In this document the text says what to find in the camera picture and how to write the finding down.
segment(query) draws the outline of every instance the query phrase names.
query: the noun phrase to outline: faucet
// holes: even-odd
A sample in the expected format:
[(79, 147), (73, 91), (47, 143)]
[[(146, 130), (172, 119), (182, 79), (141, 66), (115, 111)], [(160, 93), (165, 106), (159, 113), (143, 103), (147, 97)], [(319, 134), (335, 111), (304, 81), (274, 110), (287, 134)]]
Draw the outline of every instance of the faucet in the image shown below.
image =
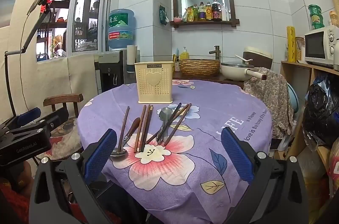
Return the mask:
[(214, 51), (209, 51), (209, 54), (215, 54), (215, 59), (220, 60), (220, 53), (221, 51), (219, 50), (219, 45), (215, 45), (215, 50)]

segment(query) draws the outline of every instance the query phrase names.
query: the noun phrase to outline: purple tablecloth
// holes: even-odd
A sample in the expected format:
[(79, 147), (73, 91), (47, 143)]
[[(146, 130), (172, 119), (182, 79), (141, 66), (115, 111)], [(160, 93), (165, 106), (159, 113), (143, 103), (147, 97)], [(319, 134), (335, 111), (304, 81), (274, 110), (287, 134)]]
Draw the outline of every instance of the purple tablecloth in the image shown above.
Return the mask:
[[(108, 160), (103, 173), (165, 224), (222, 223), (248, 184), (240, 180), (221, 145), (221, 131), (228, 125), (255, 151), (268, 152), (271, 115), (264, 103), (236, 85), (174, 80), (172, 97), (172, 109), (180, 102), (192, 106), (169, 144), (151, 142), (144, 152), (134, 154), (134, 134), (125, 145), (128, 155)], [(88, 102), (78, 118), (84, 148), (108, 128), (119, 137), (127, 106), (131, 109), (125, 133), (143, 107), (136, 84), (122, 85)], [(148, 138), (162, 125), (158, 114), (165, 105), (153, 106)]]

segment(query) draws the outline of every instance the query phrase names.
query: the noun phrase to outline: yellow roll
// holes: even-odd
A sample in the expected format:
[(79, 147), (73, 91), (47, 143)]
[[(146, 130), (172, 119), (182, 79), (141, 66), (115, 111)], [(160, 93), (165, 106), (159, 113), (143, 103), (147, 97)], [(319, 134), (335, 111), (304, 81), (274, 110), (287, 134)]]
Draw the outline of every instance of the yellow roll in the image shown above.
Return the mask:
[(293, 26), (287, 26), (287, 40), (288, 40), (288, 52), (289, 62), (297, 61), (297, 48), (296, 48), (296, 31)]

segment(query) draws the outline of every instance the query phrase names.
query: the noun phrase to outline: blue leaf print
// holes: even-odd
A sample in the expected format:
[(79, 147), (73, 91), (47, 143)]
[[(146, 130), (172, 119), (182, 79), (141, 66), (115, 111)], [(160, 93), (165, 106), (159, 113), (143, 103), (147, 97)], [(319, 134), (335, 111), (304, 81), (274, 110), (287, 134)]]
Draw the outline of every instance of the blue leaf print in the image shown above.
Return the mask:
[(211, 156), (212, 156), (212, 160), (214, 165), (216, 166), (218, 172), (223, 175), (226, 168), (227, 168), (227, 160), (226, 158), (219, 154), (219, 153), (215, 153), (213, 150), (210, 149), (211, 152)]

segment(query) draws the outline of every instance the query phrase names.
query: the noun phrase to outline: microwave oven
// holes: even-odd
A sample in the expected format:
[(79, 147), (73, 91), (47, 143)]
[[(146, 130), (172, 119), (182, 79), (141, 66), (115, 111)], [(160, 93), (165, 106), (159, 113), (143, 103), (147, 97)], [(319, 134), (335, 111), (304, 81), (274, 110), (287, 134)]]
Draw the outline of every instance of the microwave oven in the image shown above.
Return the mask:
[(305, 61), (333, 68), (334, 46), (339, 40), (339, 28), (329, 25), (305, 34)]

